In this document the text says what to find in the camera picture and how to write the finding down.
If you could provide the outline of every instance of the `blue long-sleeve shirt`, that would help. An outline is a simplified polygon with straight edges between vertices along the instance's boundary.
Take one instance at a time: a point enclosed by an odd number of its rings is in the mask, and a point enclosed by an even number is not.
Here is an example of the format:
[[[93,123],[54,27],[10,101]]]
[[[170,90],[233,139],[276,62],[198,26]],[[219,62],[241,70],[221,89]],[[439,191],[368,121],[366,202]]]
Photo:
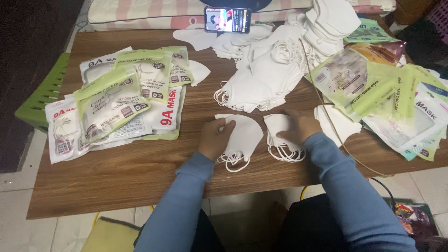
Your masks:
[[[304,143],[333,214],[352,251],[417,251],[383,198],[324,133]],[[154,209],[135,247],[143,251],[190,251],[196,233],[205,182],[215,163],[195,152]]]

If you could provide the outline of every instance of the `hand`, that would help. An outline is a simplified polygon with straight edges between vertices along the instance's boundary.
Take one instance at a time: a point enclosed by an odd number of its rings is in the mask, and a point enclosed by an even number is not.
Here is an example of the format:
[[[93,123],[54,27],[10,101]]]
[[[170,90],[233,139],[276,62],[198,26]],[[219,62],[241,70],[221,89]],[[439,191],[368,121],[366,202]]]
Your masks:
[[[233,129],[235,129],[235,125],[235,121],[231,121],[226,125],[225,118],[206,122],[204,127],[202,127],[198,152],[210,160],[216,161],[227,148],[228,140]]]
[[[293,119],[295,129],[280,131],[276,135],[278,138],[283,138],[290,142],[303,145],[311,135],[322,132],[320,122],[313,117],[307,116],[303,112],[293,109],[286,109],[285,112]]]

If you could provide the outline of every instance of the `mattress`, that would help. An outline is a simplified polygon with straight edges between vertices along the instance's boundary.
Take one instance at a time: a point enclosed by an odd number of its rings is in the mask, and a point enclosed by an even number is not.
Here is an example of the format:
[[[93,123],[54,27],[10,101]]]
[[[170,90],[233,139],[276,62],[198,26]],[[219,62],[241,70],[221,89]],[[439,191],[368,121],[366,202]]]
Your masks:
[[[349,0],[358,13],[387,14],[395,0]],[[87,14],[95,30],[204,28],[204,7],[199,0],[93,0]],[[272,0],[252,14],[252,20],[285,21],[290,13],[303,12],[311,0]]]

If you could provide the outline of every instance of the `yellow cable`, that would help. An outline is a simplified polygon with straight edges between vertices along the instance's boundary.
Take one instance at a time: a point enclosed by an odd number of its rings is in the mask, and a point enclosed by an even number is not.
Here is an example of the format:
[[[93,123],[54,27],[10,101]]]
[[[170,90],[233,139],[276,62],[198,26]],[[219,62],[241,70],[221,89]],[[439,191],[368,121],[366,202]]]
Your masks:
[[[311,84],[313,85],[314,89],[316,90],[316,93],[317,93],[317,96],[319,97],[320,103],[322,104],[323,109],[324,109],[324,111],[325,111],[325,113],[326,113],[326,115],[327,115],[327,117],[328,117],[328,120],[330,121],[330,123],[331,123],[331,125],[332,125],[334,131],[336,132],[336,136],[337,136],[337,138],[338,138],[339,141],[341,142],[342,147],[344,147],[344,150],[345,150],[345,151],[347,152],[347,154],[349,154],[349,155],[350,155],[356,162],[358,162],[358,163],[361,164],[362,166],[366,167],[368,170],[373,171],[374,173],[379,174],[379,175],[382,175],[382,176],[392,177],[391,175],[386,175],[386,174],[377,172],[377,171],[375,171],[375,170],[373,170],[373,169],[370,169],[369,167],[367,167],[367,165],[361,163],[358,159],[356,159],[356,158],[355,158],[352,154],[350,154],[350,152],[347,150],[347,148],[345,147],[343,141],[340,139],[339,134],[338,134],[337,131],[336,131],[336,127],[335,127],[335,125],[333,124],[333,122],[332,122],[332,120],[331,120],[331,118],[330,118],[330,115],[329,115],[328,112],[327,112],[327,109],[325,108],[325,104],[323,103],[322,98],[320,98],[319,91],[317,90],[316,85],[314,85],[314,80],[313,80],[313,76],[311,75],[311,68],[310,68],[310,64],[309,64],[309,62],[308,62],[308,55],[306,54],[305,46],[303,45],[303,42],[302,42],[301,39],[299,39],[299,41],[300,41],[300,44],[302,44],[302,50],[303,50],[303,53],[305,54],[306,66],[308,67],[308,74],[310,75]]]
[[[304,188],[302,189],[302,193],[300,194],[300,200],[303,199],[303,196],[305,195],[305,191],[306,191],[307,188],[308,188],[308,186],[306,186],[306,187],[304,187]]]
[[[92,228],[95,226],[96,220],[98,219],[99,212],[95,214],[95,218],[93,218]]]

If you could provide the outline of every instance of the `green plastic stool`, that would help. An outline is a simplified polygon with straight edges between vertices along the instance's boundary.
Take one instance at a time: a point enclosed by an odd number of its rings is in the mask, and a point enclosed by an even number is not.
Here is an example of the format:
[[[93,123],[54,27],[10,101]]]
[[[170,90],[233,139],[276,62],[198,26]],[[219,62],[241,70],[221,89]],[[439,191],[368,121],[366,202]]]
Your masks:
[[[62,53],[56,64],[34,93],[20,106],[14,115],[34,128],[48,134],[48,122],[45,117],[45,105],[57,101],[69,64],[70,53]]]

